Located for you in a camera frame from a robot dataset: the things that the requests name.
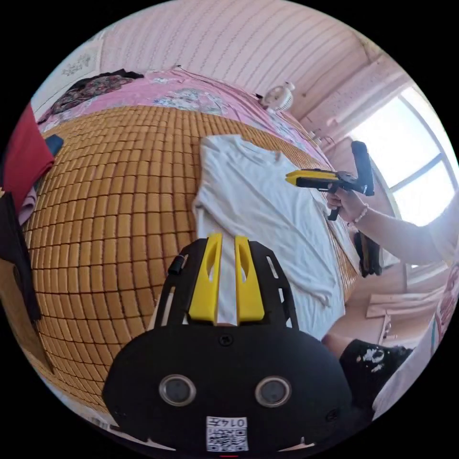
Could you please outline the person's right hand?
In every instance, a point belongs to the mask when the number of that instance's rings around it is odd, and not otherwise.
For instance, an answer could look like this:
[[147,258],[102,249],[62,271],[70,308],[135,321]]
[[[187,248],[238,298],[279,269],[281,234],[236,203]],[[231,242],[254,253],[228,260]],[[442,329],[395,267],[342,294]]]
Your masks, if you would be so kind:
[[336,210],[344,221],[353,225],[357,225],[369,210],[368,204],[352,190],[338,188],[335,192],[327,193],[326,200],[331,210]]

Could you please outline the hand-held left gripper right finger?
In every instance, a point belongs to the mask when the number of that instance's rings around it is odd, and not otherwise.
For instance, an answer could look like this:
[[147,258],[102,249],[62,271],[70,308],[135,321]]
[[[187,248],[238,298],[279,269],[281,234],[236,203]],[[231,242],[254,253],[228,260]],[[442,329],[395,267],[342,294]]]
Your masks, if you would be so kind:
[[264,307],[249,239],[244,236],[236,236],[234,249],[237,321],[262,321]]

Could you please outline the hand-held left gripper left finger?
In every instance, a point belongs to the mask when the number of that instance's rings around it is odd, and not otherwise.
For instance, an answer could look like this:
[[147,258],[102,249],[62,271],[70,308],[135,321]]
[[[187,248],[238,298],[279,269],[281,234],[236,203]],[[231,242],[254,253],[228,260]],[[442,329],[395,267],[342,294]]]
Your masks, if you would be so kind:
[[188,310],[193,321],[218,319],[221,253],[222,234],[211,234],[206,240]]

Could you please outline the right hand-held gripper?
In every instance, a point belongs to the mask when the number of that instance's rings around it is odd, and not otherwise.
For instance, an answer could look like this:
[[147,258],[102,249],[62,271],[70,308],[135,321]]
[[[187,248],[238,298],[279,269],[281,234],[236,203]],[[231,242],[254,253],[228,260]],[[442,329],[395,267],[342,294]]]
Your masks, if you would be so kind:
[[321,169],[301,169],[285,176],[285,181],[300,188],[313,188],[320,192],[336,193],[340,188],[346,191],[359,190],[359,178],[349,172],[331,172]]

